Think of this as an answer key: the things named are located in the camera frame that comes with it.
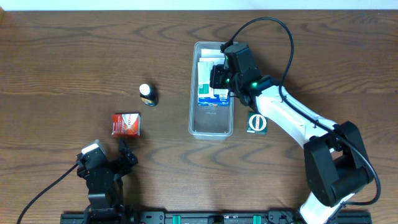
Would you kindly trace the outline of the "white green medicine box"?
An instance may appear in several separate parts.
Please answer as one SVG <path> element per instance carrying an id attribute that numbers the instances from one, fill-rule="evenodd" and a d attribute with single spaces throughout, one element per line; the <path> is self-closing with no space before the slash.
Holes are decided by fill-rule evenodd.
<path id="1" fill-rule="evenodd" d="M 212 62 L 198 62 L 198 97 L 211 98 L 214 97 L 213 89 L 210 87 Z"/>

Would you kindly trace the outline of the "blue tall medicine box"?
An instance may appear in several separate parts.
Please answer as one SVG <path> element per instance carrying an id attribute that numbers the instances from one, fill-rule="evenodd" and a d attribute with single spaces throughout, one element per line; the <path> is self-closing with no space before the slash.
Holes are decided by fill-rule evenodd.
<path id="1" fill-rule="evenodd" d="M 224 65 L 224 58 L 211 58 L 211 57 L 201 57 L 199 62 L 212 62 L 213 66 L 217 64 Z M 198 97 L 198 105 L 199 106 L 227 106 L 229 104 L 229 96 L 227 89 L 213 89 L 214 97 L 211 98 L 199 98 Z"/>

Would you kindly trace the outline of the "red Panadol box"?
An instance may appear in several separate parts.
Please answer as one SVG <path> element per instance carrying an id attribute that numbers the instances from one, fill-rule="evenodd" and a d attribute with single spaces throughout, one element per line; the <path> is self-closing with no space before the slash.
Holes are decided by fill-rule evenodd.
<path id="1" fill-rule="evenodd" d="M 112 136 L 137 138 L 141 135 L 141 116 L 139 113 L 113 114 Z"/>

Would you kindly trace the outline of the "clear plastic container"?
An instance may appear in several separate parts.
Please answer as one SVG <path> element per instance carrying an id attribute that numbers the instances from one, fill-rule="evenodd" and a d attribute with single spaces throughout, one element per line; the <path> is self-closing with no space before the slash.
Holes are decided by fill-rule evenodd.
<path id="1" fill-rule="evenodd" d="M 219 42 L 197 42 L 194 45 L 188 130 L 196 139 L 225 140 L 233 133 L 234 99 L 227 106 L 198 105 L 198 68 L 201 57 L 224 58 Z"/>

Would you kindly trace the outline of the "green white round-logo box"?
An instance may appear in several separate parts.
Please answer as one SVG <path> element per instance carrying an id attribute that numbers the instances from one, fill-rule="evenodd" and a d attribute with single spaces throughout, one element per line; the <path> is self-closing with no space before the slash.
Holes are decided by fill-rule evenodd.
<path id="1" fill-rule="evenodd" d="M 261 114 L 249 112 L 247 120 L 247 133 L 267 134 L 268 120 Z"/>

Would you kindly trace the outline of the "dark syrup bottle white cap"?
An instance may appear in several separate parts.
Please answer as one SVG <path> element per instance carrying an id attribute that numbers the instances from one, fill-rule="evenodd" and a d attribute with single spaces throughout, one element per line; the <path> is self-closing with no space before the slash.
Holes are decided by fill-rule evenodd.
<path id="1" fill-rule="evenodd" d="M 143 83 L 139 87 L 140 97 L 144 104 L 147 106 L 156 106 L 159 103 L 157 93 L 153 86 Z"/>

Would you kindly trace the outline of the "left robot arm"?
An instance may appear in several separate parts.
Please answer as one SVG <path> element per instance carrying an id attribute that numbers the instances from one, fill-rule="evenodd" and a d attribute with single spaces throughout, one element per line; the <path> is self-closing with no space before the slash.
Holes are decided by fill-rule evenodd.
<path id="1" fill-rule="evenodd" d="M 116 217 L 126 213 L 122 177 L 138 163 L 123 138 L 119 139 L 119 157 L 110 161 L 99 140 L 81 150 L 78 176 L 86 180 L 91 216 Z"/>

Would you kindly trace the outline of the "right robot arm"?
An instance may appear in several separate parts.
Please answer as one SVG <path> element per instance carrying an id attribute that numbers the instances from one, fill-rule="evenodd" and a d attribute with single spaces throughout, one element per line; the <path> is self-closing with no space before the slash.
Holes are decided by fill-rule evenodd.
<path id="1" fill-rule="evenodd" d="M 215 65 L 210 85 L 234 93 L 243 105 L 275 122 L 302 147 L 310 188 L 299 209 L 302 222 L 328 223 L 346 205 L 365 205 L 350 199 L 371 182 L 380 183 L 352 122 L 337 124 L 319 116 L 256 67 L 240 72 Z"/>

